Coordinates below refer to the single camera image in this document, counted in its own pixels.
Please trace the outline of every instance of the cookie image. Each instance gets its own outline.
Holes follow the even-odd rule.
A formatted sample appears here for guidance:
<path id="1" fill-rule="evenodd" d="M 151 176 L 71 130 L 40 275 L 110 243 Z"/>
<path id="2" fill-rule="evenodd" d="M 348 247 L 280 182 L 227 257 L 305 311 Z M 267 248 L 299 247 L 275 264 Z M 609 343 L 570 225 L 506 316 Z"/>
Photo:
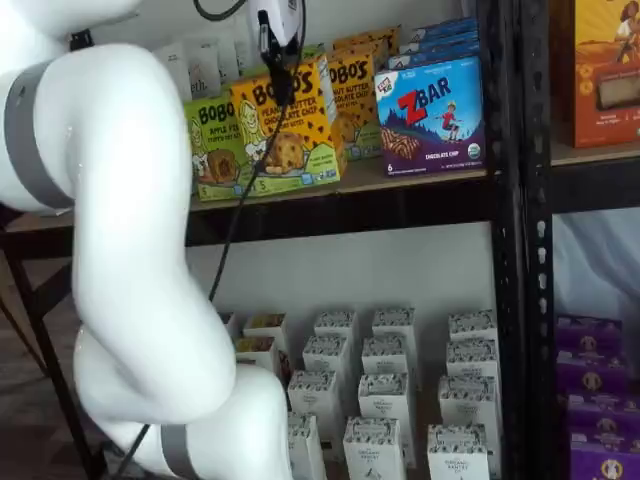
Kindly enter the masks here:
<path id="1" fill-rule="evenodd" d="M 597 373 L 588 372 L 582 377 L 582 384 L 587 388 L 587 390 L 595 392 L 602 388 L 602 379 Z"/>
<path id="2" fill-rule="evenodd" d="M 304 167 L 304 141 L 295 133 L 279 133 L 266 161 L 265 171 L 274 175 Z"/>
<path id="3" fill-rule="evenodd" d="M 207 154 L 207 164 L 215 183 L 228 183 L 235 180 L 238 167 L 236 156 L 230 150 L 219 149 Z"/>

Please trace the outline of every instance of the black cable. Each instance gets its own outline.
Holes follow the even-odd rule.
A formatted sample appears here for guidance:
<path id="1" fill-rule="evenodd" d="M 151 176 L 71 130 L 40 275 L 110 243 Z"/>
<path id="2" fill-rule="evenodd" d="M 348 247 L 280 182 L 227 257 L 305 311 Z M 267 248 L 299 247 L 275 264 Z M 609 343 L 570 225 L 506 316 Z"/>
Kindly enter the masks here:
<path id="1" fill-rule="evenodd" d="M 193 4 L 195 5 L 196 10 L 198 10 L 198 13 L 200 15 L 202 15 L 202 17 L 204 17 L 207 20 L 210 20 L 212 22 L 218 22 L 218 21 L 221 21 L 221 20 L 225 20 L 226 18 L 228 18 L 231 15 L 233 15 L 236 11 L 238 11 L 238 9 L 240 7 L 242 7 L 242 5 L 244 5 L 244 3 L 246 1 L 247 0 L 238 0 L 238 2 L 233 7 L 231 7 L 230 9 L 228 9 L 228 10 L 226 10 L 226 11 L 220 13 L 220 14 L 211 14 L 211 13 L 208 13 L 208 12 L 204 11 L 202 9 L 202 6 L 200 5 L 200 0 L 193 0 Z M 298 50 L 298 58 L 296 59 L 296 66 L 295 66 L 295 68 L 293 70 L 293 78 L 295 78 L 296 75 L 298 74 L 298 69 L 300 68 L 300 64 L 302 63 L 302 49 L 304 48 L 304 41 L 305 41 L 305 38 L 306 38 L 306 35 L 307 35 L 307 4 L 306 4 L 305 0 L 300 0 L 300 4 L 302 6 L 302 29 L 300 31 L 300 43 L 299 43 L 299 50 Z M 289 93 L 287 94 L 287 97 L 286 97 L 287 100 L 293 98 L 294 84 L 295 84 L 295 82 L 291 82 L 291 85 L 289 87 Z M 258 172 L 260 171 L 260 168 L 262 168 L 262 166 L 264 165 L 267 157 L 269 156 L 269 153 L 271 153 L 271 149 L 273 148 L 273 144 L 275 143 L 275 139 L 276 139 L 278 133 L 280 133 L 280 129 L 282 128 L 282 124 L 284 123 L 284 119 L 285 119 L 285 117 L 287 115 L 287 107 L 288 106 L 289 106 L 289 103 L 287 102 L 282 107 L 282 112 L 280 113 L 280 118 L 278 119 L 278 124 L 276 125 L 276 128 L 275 128 L 275 130 L 273 132 L 273 135 L 269 138 L 269 141 L 267 142 L 267 148 L 266 148 L 264 154 L 262 155 L 262 158 L 254 166 L 253 174 L 251 175 L 251 179 L 249 180 L 249 183 L 247 184 L 247 188 L 245 189 L 244 192 L 242 192 L 242 196 L 240 197 L 240 200 L 238 201 L 238 205 L 236 205 L 236 208 L 235 208 L 235 210 L 233 212 L 233 217 L 231 219 L 231 224 L 229 225 L 229 232 L 227 233 L 227 238 L 225 240 L 224 248 L 222 250 L 222 257 L 220 257 L 220 263 L 218 264 L 218 270 L 216 272 L 216 278 L 215 278 L 215 280 L 213 282 L 211 290 L 209 291 L 209 301 L 213 301 L 213 298 L 215 297 L 216 292 L 218 291 L 218 286 L 220 285 L 220 280 L 222 279 L 222 272 L 224 271 L 224 267 L 225 267 L 225 265 L 227 263 L 227 255 L 229 254 L 229 247 L 231 246 L 231 242 L 233 241 L 233 237 L 235 236 L 235 232 L 236 232 L 236 229 L 238 227 L 238 220 L 240 219 L 240 212 L 242 210 L 244 202 L 247 199 L 247 197 L 249 196 L 249 192 L 253 188 L 253 184 L 255 183 L 256 178 L 258 178 Z M 150 427 L 151 427 L 150 425 L 144 425 L 142 427 L 142 429 L 140 430 L 140 433 L 138 433 L 138 436 L 136 437 L 135 441 L 133 442 L 133 445 L 131 446 L 131 448 L 129 449 L 129 451 L 125 455 L 125 457 L 122 459 L 122 462 L 120 462 L 120 467 L 118 468 L 118 471 L 116 472 L 116 474 L 113 476 L 112 480 L 121 480 L 122 474 L 124 473 L 124 471 L 127 469 L 129 464 L 133 460 L 133 457 L 136 454 L 136 451 L 138 450 L 138 447 L 140 447 L 140 444 L 142 443 L 142 440 L 144 439 L 145 435 L 149 431 Z"/>

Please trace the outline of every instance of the child illustration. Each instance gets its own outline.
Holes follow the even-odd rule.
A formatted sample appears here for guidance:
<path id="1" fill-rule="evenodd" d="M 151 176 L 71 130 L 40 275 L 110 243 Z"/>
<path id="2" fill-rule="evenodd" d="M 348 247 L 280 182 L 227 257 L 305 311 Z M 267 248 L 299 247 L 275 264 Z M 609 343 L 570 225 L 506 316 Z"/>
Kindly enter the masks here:
<path id="1" fill-rule="evenodd" d="M 455 111 L 456 102 L 451 100 L 447 106 L 447 111 L 436 117 L 442 119 L 442 129 L 449 132 L 449 137 L 447 138 L 449 142 L 455 142 L 458 140 L 458 131 L 460 130 L 460 126 L 455 122 L 462 122 L 462 120 L 455 117 Z"/>
<path id="2" fill-rule="evenodd" d="M 260 126 L 256 107 L 247 100 L 243 100 L 240 104 L 238 116 L 240 119 L 240 128 L 242 129 L 242 137 L 245 141 L 245 151 L 255 165 L 262 159 L 262 155 L 267 149 L 267 136 Z"/>

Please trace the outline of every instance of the white carton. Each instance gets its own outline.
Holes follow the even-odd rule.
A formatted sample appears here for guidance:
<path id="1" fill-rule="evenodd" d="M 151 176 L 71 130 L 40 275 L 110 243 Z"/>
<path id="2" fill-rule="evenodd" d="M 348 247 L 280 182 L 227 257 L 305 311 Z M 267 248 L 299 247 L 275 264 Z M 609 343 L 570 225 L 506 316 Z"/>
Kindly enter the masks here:
<path id="1" fill-rule="evenodd" d="M 278 349 L 272 337 L 239 338 L 235 346 L 238 363 L 262 367 L 282 380 Z"/>
<path id="2" fill-rule="evenodd" d="M 409 373 L 404 336 L 375 335 L 364 339 L 362 347 L 364 373 Z"/>
<path id="3" fill-rule="evenodd" d="M 315 415 L 289 412 L 289 460 L 293 480 L 327 480 Z"/>
<path id="4" fill-rule="evenodd" d="M 406 479 L 397 419 L 349 418 L 344 449 L 351 480 Z"/>
<path id="5" fill-rule="evenodd" d="M 438 388 L 442 423 L 483 425 L 492 478 L 502 478 L 501 439 L 498 428 L 496 382 L 492 377 L 443 376 Z"/>
<path id="6" fill-rule="evenodd" d="M 363 417 L 397 418 L 405 465 L 417 467 L 415 402 L 406 373 L 363 375 L 358 392 Z"/>
<path id="7" fill-rule="evenodd" d="M 245 325 L 242 333 L 245 337 L 273 337 L 280 356 L 280 370 L 285 385 L 291 378 L 289 363 L 289 335 L 284 313 L 254 315 Z"/>
<path id="8" fill-rule="evenodd" d="M 447 343 L 447 374 L 476 375 L 496 379 L 498 399 L 498 425 L 502 435 L 502 400 L 500 397 L 500 364 L 494 340 L 470 339 Z"/>
<path id="9" fill-rule="evenodd" d="M 429 425 L 427 456 L 434 480 L 489 480 L 482 425 Z"/>
<path id="10" fill-rule="evenodd" d="M 415 308 L 387 308 L 373 314 L 373 334 L 403 335 L 409 360 L 411 382 L 422 390 L 422 368 L 416 343 Z"/>
<path id="11" fill-rule="evenodd" d="M 297 370 L 291 377 L 287 392 L 291 409 L 296 413 L 311 413 L 318 419 L 318 435 L 326 460 L 344 459 L 342 436 L 345 417 L 340 407 L 336 372 Z"/>
<path id="12" fill-rule="evenodd" d="M 347 416 L 357 416 L 358 385 L 349 362 L 350 353 L 347 338 L 342 335 L 312 335 L 304 347 L 302 358 L 307 371 L 336 372 L 344 413 Z"/>

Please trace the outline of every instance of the purple package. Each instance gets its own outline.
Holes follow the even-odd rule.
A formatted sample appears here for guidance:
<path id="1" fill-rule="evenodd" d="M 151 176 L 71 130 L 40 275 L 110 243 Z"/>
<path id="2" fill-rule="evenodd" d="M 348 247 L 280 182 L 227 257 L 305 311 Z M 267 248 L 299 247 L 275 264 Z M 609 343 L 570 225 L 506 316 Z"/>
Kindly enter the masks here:
<path id="1" fill-rule="evenodd" d="M 638 405 L 640 397 L 568 392 L 567 416 L 571 427 L 640 435 Z"/>
<path id="2" fill-rule="evenodd" d="M 572 480 L 640 478 L 640 435 L 571 429 Z"/>
<path id="3" fill-rule="evenodd" d="M 606 357 L 594 352 L 560 350 L 556 357 L 556 382 L 560 392 L 627 393 L 627 361 L 623 356 Z"/>
<path id="4" fill-rule="evenodd" d="M 622 322 L 609 318 L 558 315 L 556 346 L 559 350 L 617 355 L 622 351 Z"/>

